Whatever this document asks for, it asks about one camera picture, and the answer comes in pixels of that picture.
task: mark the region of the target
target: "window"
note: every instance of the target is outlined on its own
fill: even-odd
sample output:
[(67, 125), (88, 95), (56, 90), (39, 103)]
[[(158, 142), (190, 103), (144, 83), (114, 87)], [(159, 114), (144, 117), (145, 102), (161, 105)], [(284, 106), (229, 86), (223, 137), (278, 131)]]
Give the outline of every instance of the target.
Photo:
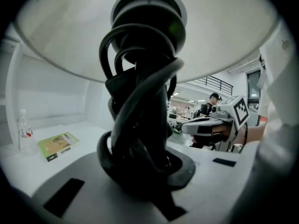
[(261, 90), (257, 86), (260, 78), (260, 71), (256, 71), (247, 75), (248, 79), (248, 98), (260, 98)]
[(258, 126), (260, 121), (260, 116), (257, 114), (260, 96), (261, 96), (261, 90), (257, 86), (257, 82), (259, 78), (260, 78), (259, 70), (247, 74), (247, 80), (248, 80), (247, 106), (250, 114), (250, 117), (247, 121), (248, 126)]

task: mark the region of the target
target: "white robot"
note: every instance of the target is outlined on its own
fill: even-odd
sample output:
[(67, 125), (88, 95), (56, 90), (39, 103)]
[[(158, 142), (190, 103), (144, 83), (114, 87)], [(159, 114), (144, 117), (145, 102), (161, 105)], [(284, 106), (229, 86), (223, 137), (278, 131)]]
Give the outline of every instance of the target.
[(212, 107), (209, 117), (192, 119), (182, 125), (182, 132), (194, 135), (197, 142), (201, 141), (200, 136), (212, 136), (213, 127), (218, 125), (231, 126), (229, 137), (222, 137), (222, 140), (230, 144), (238, 131), (249, 118), (249, 112), (242, 95), (232, 96)]

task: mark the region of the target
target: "book cover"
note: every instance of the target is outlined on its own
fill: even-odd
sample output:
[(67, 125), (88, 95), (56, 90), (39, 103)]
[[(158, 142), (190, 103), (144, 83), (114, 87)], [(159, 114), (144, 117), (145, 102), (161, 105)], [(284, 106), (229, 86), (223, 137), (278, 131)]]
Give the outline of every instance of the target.
[(70, 150), (74, 144), (79, 142), (72, 134), (69, 132), (62, 133), (45, 140), (41, 140), (38, 142), (39, 147), (47, 159), (48, 162), (53, 159), (59, 157), (66, 151)]

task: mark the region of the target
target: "bottle cap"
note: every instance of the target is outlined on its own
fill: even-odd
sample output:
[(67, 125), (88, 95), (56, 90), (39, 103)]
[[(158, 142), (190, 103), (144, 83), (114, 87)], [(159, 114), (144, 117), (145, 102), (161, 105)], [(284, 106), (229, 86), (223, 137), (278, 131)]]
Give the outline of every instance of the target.
[(20, 109), (20, 115), (24, 116), (26, 115), (27, 111), (25, 109)]

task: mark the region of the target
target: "person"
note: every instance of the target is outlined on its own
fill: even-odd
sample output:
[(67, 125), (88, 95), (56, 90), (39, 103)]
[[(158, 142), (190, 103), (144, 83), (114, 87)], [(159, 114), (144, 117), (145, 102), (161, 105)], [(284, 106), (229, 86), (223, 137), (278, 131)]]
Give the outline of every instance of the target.
[(222, 100), (221, 97), (219, 97), (219, 95), (214, 92), (210, 95), (210, 99), (209, 102), (206, 103), (205, 105), (202, 105), (200, 110), (197, 110), (193, 113), (192, 118), (198, 118), (198, 117), (206, 117), (208, 115), (210, 115), (210, 112), (212, 110), (212, 106), (217, 104), (218, 100)]
[(216, 105), (218, 100), (219, 100), (219, 95), (216, 92), (212, 93), (210, 95), (209, 102), (206, 103), (205, 105), (202, 105), (199, 117), (209, 116), (210, 112), (212, 111), (212, 106)]

